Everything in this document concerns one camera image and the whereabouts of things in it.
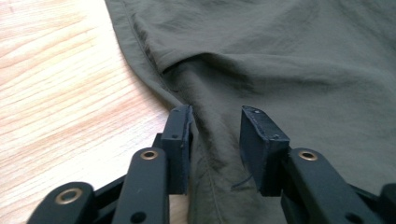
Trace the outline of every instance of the wooden table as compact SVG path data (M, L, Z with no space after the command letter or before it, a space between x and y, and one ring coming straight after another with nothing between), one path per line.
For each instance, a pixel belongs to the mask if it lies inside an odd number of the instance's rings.
M0 223L25 223L64 183L124 175L163 130L168 111L124 61L103 0L0 0L0 55ZM171 197L171 223L187 204Z

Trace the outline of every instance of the black plastic bracket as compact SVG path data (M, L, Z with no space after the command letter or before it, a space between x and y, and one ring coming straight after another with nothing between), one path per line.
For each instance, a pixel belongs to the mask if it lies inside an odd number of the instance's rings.
M253 175L262 196L280 196L281 161L289 138L260 109L243 106L239 147L243 163Z

